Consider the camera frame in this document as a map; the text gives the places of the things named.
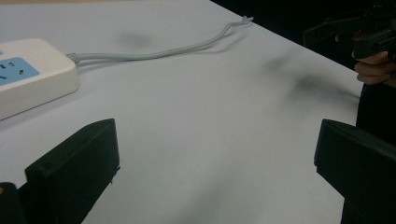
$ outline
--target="power strip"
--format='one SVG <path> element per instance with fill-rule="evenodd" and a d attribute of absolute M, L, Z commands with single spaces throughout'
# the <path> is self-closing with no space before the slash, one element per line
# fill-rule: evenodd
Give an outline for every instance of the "power strip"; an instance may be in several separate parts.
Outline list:
<path fill-rule="evenodd" d="M 0 120 L 77 89 L 76 64 L 48 42 L 0 43 Z"/>

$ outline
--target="white power strip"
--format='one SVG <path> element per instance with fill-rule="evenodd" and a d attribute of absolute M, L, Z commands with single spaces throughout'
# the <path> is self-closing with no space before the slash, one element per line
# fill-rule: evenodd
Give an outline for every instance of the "white power strip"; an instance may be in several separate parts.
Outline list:
<path fill-rule="evenodd" d="M 75 63 L 48 42 L 0 43 L 0 120 L 77 89 Z"/>

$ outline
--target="white cable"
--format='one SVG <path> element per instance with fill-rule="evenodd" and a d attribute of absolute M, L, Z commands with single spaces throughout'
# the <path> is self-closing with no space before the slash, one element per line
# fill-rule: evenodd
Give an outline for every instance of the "white cable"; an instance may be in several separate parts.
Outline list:
<path fill-rule="evenodd" d="M 80 61 L 83 60 L 142 61 L 142 60 L 158 59 L 172 55 L 184 54 L 191 51 L 202 49 L 204 47 L 208 47 L 211 44 L 223 38 L 231 27 L 247 25 L 249 24 L 250 21 L 253 21 L 253 18 L 243 17 L 241 21 L 228 23 L 218 35 L 202 43 L 194 44 L 178 49 L 169 49 L 158 53 L 140 54 L 140 55 L 111 54 L 111 53 L 85 53 L 85 54 L 70 53 L 70 54 L 66 54 L 66 56 L 69 59 L 71 59 L 74 63 L 79 63 Z"/>

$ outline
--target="table surface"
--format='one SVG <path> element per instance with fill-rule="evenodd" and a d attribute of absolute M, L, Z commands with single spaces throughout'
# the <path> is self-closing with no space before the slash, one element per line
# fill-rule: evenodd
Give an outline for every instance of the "table surface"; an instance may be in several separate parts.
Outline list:
<path fill-rule="evenodd" d="M 208 0 L 7 5 L 0 42 L 151 53 L 240 20 Z M 78 71 L 78 91 L 0 121 L 0 182 L 20 187 L 33 161 L 114 118 L 121 169 L 84 223 L 339 223 L 343 198 L 313 161 L 323 119 L 355 122 L 347 68 L 252 23 L 204 51 Z"/>

